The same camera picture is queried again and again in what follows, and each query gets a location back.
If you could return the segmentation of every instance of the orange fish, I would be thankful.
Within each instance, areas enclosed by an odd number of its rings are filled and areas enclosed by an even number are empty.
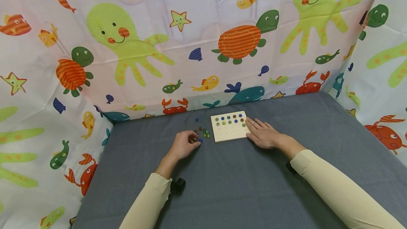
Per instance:
[[[5,26],[0,25],[0,32],[9,36],[21,36],[31,30],[31,26],[20,14],[5,15]]]
[[[73,13],[75,13],[76,8],[72,8],[69,4],[67,0],[58,0],[59,3],[61,4],[61,6],[65,7],[66,9],[71,10]]]

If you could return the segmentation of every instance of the sleeve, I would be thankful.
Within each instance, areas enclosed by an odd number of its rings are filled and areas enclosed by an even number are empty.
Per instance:
[[[340,170],[306,149],[290,162],[351,229],[405,229],[367,192]]]
[[[152,173],[119,229],[153,229],[168,200],[172,179]]]

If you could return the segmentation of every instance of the left hand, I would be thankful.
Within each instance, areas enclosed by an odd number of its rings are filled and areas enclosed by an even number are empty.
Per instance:
[[[201,142],[197,140],[198,134],[192,130],[177,133],[168,155],[176,160],[187,157],[194,149],[201,145]]]

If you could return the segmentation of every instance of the octopus print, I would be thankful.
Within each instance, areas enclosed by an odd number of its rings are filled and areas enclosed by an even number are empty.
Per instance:
[[[163,75],[147,60],[155,58],[168,65],[174,61],[155,49],[155,45],[168,41],[164,34],[153,34],[144,40],[137,36],[136,27],[130,15],[120,6],[111,3],[101,3],[94,6],[86,17],[89,32],[96,39],[118,57],[115,78],[123,86],[126,84],[126,69],[129,67],[136,81],[143,87],[145,80],[136,63],[150,72],[153,76],[161,78]]]
[[[345,33],[348,31],[348,26],[341,15],[341,11],[347,7],[358,4],[361,0],[293,0],[297,7],[300,20],[297,26],[287,36],[283,42],[280,52],[286,53],[290,48],[295,38],[302,33],[300,42],[300,53],[305,55],[308,49],[308,40],[312,27],[315,27],[321,45],[325,46],[328,43],[326,34],[326,25],[331,20],[337,29]]]
[[[382,52],[377,53],[373,58],[367,61],[367,68],[375,69],[384,63],[399,57],[407,57],[407,42],[404,42],[396,47],[384,50]],[[388,84],[391,88],[397,87],[404,77],[407,75],[407,59],[404,60],[399,67],[394,70],[394,72],[390,75]]]

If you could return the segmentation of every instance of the blue fish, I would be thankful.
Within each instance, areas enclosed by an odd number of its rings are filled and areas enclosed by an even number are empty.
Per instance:
[[[104,113],[104,115],[112,122],[121,122],[125,120],[129,120],[130,116],[128,116],[126,113],[121,113],[117,111],[110,111],[108,113]]]
[[[106,129],[106,135],[107,135],[107,138],[104,139],[104,141],[102,142],[102,146],[105,146],[107,144],[107,141],[109,141],[109,137],[110,137],[109,128]]]
[[[352,71],[352,69],[353,69],[353,63],[351,63],[350,66],[348,67],[349,71]]]
[[[270,70],[270,68],[268,68],[268,66],[263,66],[261,68],[261,72],[260,72],[259,76],[261,76],[262,74],[267,73],[269,70]]]
[[[213,104],[203,104],[203,106],[208,106],[209,108],[215,108],[219,103],[220,103],[220,100],[217,100]]]
[[[59,112],[59,114],[62,114],[63,111],[66,111],[66,106],[63,105],[58,98],[54,98],[54,108]]]
[[[201,48],[193,50],[189,55],[189,59],[201,61],[202,60]]]
[[[225,89],[225,93],[235,92],[236,95],[229,101],[228,104],[240,104],[248,101],[258,101],[262,99],[264,95],[264,88],[261,86],[251,87],[244,90],[240,90],[242,87],[241,82],[236,82],[236,85],[227,84],[229,89]]]
[[[114,101],[114,97],[112,95],[106,95],[106,99],[107,99],[107,104],[110,104],[111,102]]]
[[[93,105],[93,106],[96,108],[96,111],[101,114],[101,117],[103,117],[103,114],[102,114],[102,112],[99,110],[99,108],[98,108],[96,105]]]

